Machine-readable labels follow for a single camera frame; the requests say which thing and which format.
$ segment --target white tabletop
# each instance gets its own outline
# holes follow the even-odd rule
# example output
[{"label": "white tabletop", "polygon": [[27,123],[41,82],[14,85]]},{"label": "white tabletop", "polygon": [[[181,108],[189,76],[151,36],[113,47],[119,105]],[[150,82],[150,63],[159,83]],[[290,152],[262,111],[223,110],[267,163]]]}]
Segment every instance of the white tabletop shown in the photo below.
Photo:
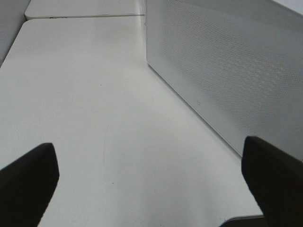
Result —
[{"label": "white tabletop", "polygon": [[292,11],[303,15],[303,1],[302,0],[272,0],[285,6]]},{"label": "white tabletop", "polygon": [[25,15],[34,18],[133,16],[144,0],[31,0]]},{"label": "white tabletop", "polygon": [[0,168],[53,142],[42,227],[215,227],[260,214],[240,158],[150,69],[142,17],[30,20],[0,69]]}]

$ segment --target white surface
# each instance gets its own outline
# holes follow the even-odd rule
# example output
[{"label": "white surface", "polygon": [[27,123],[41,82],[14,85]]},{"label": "white surface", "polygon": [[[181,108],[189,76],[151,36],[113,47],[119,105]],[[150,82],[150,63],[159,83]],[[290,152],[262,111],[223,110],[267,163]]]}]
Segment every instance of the white surface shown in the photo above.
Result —
[{"label": "white surface", "polygon": [[31,0],[27,19],[105,17],[142,14],[143,0]]},{"label": "white surface", "polygon": [[303,1],[302,0],[272,0],[275,1],[282,6],[285,6],[291,9],[294,12],[297,12],[303,15]]},{"label": "white surface", "polygon": [[0,168],[43,142],[57,152],[41,227],[215,227],[261,213],[240,158],[147,66],[142,19],[30,20],[0,69]]}]

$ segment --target gray wall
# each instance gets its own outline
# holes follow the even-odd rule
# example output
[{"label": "gray wall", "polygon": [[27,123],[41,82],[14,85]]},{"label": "gray wall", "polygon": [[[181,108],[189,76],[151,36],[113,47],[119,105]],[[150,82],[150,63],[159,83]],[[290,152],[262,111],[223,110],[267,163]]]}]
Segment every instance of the gray wall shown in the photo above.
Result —
[{"label": "gray wall", "polygon": [[269,0],[148,0],[147,61],[236,151],[303,160],[303,17]]},{"label": "gray wall", "polygon": [[0,0],[0,67],[26,21],[24,12],[29,2],[30,0]]}]

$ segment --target white table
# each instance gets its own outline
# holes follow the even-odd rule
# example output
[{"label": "white table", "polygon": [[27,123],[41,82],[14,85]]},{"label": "white table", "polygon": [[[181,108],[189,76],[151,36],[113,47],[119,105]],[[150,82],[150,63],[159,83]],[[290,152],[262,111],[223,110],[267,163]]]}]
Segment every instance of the white table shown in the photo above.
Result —
[{"label": "white table", "polygon": [[41,227],[215,227],[261,213],[240,158],[147,66],[141,20],[30,20],[0,69],[0,168],[56,148]]},{"label": "white table", "polygon": [[31,0],[25,15],[34,18],[109,17],[143,14],[144,0]]},{"label": "white table", "polygon": [[279,3],[282,6],[285,6],[292,11],[303,15],[303,1],[302,0],[272,0]]}]

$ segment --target perforated metal surface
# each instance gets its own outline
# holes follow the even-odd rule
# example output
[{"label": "perforated metal surface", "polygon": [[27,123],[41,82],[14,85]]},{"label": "perforated metal surface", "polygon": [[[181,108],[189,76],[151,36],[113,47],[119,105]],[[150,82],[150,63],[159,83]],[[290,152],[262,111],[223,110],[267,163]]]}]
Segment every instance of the perforated metal surface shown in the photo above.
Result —
[{"label": "perforated metal surface", "polygon": [[150,65],[239,153],[257,135],[303,158],[282,140],[303,109],[303,19],[266,0],[150,2]]}]

